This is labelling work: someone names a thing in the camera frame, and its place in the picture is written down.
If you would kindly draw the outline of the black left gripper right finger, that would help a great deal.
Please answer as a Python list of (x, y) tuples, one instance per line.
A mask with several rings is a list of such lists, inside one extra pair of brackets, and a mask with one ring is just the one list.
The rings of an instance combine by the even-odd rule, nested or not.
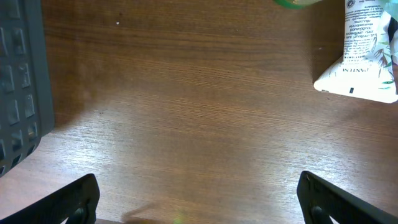
[(300, 175), (297, 197), (306, 224), (397, 223), (397, 217), (306, 170)]

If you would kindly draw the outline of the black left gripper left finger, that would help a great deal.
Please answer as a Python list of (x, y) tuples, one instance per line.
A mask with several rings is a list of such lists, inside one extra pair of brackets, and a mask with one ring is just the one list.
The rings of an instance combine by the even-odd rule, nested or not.
[(1, 224), (94, 223), (100, 190), (86, 174), (41, 200), (1, 220)]

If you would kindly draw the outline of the white cream tube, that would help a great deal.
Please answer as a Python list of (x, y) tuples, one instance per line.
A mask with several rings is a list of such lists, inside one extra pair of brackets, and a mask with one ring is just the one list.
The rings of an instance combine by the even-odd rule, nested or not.
[(388, 28), (378, 0), (345, 1), (343, 55), (314, 82), (318, 91), (382, 103), (397, 101)]

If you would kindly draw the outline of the green lid jar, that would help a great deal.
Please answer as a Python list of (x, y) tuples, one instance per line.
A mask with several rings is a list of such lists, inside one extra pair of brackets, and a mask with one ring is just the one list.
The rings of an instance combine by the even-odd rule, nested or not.
[(289, 9), (301, 9), (320, 1), (321, 0), (274, 0), (278, 5)]

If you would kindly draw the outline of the teal wipes packet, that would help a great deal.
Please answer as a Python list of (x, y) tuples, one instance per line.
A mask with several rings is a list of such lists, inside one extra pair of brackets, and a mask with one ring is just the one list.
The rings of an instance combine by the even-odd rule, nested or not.
[(398, 0), (383, 0), (383, 8), (398, 21)]

